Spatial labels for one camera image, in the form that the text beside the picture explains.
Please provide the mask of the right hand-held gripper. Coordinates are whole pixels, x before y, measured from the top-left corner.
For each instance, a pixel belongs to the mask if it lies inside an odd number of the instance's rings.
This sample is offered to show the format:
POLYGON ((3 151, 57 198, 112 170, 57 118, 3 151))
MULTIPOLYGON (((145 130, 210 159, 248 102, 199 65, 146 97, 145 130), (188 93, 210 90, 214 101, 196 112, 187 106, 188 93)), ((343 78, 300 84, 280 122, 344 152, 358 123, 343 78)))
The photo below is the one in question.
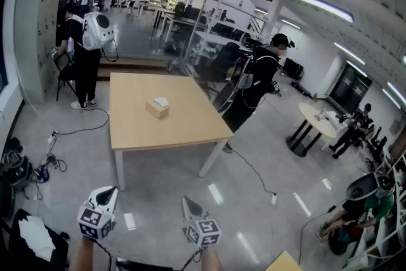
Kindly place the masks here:
POLYGON ((209 218, 209 213, 201 205, 183 196, 181 200, 184 221, 183 230, 189 242, 199 248, 214 246, 221 239, 221 229, 216 220, 209 218))

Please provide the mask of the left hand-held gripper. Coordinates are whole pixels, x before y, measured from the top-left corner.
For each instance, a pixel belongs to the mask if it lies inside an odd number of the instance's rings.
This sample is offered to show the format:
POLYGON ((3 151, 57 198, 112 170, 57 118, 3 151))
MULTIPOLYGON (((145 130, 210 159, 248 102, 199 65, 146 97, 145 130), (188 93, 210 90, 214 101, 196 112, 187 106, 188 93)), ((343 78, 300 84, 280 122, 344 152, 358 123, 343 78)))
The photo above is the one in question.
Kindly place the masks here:
POLYGON ((83 236, 100 241, 114 229, 119 189, 106 186, 93 190, 79 207, 77 222, 83 236))

